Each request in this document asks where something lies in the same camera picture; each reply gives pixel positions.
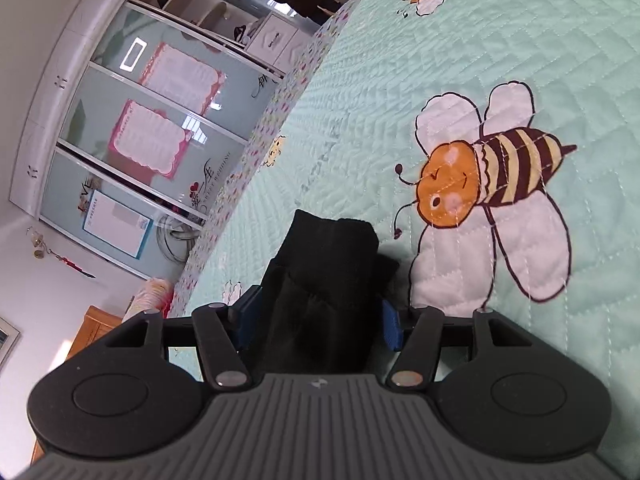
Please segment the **black jacket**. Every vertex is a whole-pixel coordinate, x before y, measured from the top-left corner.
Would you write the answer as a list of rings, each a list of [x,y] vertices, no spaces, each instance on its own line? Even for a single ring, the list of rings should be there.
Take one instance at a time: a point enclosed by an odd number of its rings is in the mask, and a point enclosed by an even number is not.
[[[398,266],[369,222],[296,210],[262,277],[258,373],[367,373]]]

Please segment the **pink floral duvet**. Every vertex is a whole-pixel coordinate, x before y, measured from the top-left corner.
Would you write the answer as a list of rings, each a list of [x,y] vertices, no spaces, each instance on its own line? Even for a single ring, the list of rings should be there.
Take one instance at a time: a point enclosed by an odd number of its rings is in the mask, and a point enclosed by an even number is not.
[[[174,285],[170,281],[163,278],[150,278],[134,294],[122,320],[126,322],[147,310],[157,310],[163,318],[167,318],[172,298],[174,298]]]

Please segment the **glass door wardrobe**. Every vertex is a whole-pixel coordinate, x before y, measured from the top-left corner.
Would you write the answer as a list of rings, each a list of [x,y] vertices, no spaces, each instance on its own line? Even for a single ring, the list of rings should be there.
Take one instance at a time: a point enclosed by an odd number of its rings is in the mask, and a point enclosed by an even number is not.
[[[287,74],[245,52],[273,0],[64,0],[10,202],[140,278],[181,274]],[[348,0],[337,0],[345,9]]]

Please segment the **mint green bee quilt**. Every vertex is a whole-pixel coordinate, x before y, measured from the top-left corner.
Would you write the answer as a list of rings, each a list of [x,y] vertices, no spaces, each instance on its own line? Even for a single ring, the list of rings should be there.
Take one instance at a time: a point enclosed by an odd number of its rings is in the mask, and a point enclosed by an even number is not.
[[[171,310],[258,283],[296,210],[372,224],[398,307],[496,310],[608,388],[639,474],[639,0],[352,0],[269,104]]]

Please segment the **white drawer cabinet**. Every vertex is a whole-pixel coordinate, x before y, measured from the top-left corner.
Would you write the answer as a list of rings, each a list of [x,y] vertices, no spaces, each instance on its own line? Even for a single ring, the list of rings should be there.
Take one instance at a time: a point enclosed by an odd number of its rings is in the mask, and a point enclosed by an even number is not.
[[[245,52],[269,68],[286,74],[292,70],[310,40],[311,36],[290,20],[271,12],[248,40]]]

